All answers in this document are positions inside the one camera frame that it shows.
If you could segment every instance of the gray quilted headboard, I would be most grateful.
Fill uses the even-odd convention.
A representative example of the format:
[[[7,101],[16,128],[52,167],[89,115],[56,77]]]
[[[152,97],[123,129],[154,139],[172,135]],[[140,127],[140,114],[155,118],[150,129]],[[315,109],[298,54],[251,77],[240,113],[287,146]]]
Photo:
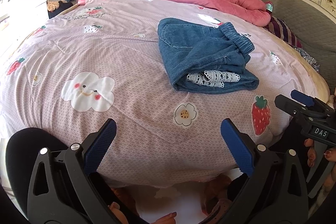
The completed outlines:
[[[273,16],[286,21],[306,52],[320,63],[320,74],[332,94],[336,87],[336,24],[303,0],[273,2]]]

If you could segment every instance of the cloud print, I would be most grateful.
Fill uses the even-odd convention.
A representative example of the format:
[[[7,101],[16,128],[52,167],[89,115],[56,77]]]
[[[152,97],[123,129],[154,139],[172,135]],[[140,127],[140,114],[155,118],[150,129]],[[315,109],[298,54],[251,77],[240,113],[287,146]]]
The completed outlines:
[[[94,72],[80,72],[73,80],[66,81],[61,97],[64,101],[71,101],[71,106],[79,112],[90,108],[105,112],[113,105],[114,85],[111,77],[99,78]]]

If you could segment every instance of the denim fabric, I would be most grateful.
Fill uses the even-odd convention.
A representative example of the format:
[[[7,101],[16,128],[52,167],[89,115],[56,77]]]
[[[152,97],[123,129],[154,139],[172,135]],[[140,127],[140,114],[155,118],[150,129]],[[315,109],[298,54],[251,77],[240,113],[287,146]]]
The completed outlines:
[[[254,45],[250,39],[238,34],[230,22],[212,28],[166,18],[160,21],[157,33],[163,63],[174,89],[222,94],[258,87],[258,78],[245,69]],[[205,70],[234,72],[239,74],[240,80],[225,83],[223,88],[200,86],[187,81],[188,73]]]

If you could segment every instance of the jeans pocket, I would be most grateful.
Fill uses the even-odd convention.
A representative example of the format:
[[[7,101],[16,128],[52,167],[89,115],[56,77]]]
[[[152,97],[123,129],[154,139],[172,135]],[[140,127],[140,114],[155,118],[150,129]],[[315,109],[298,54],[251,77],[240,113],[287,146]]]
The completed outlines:
[[[173,48],[194,48],[206,36],[205,26],[195,24],[169,24],[161,32],[160,39]]]

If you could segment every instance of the painted fingernail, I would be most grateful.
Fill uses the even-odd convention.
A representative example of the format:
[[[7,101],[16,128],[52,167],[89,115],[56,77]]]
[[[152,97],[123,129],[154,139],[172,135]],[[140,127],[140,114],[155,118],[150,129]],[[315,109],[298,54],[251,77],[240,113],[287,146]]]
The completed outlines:
[[[331,157],[331,153],[332,153],[331,150],[327,150],[327,151],[324,153],[325,158],[326,158],[326,159],[330,158],[330,157]]]

